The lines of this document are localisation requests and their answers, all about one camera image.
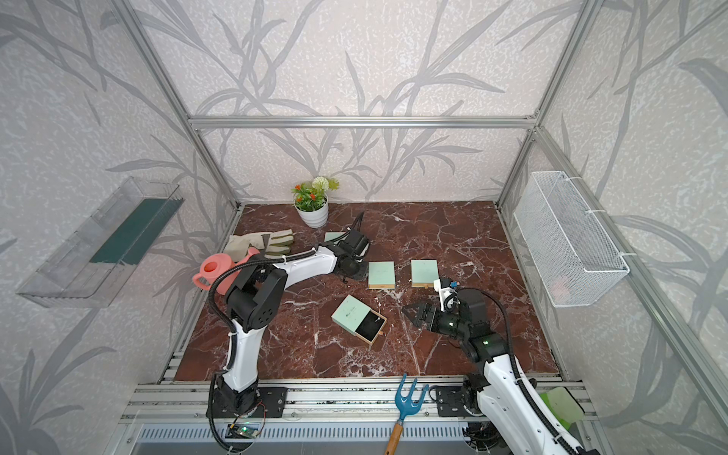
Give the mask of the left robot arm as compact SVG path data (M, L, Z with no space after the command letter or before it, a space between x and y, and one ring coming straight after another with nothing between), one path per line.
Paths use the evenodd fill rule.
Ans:
M262 402L257 369L262 339L286 289L330 274L362 280L370 244L368 237L350 227L306 252L276 259L256 253L212 283L207 305L227 326L229 346L224 367L210 383L208 417L254 413Z

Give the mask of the mint drawer jewelry box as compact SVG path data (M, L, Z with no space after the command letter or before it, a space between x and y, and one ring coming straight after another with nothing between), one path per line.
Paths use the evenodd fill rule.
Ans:
M394 289L396 286L394 262L370 262L368 286L370 289Z

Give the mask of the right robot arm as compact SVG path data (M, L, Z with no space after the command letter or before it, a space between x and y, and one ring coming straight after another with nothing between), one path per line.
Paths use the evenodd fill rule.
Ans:
M481 413L514 454L597 454L559 422L516 357L505 306L491 293L455 282L437 290L440 303L402 312L417 328L460 343L478 373L465 381L464 406Z

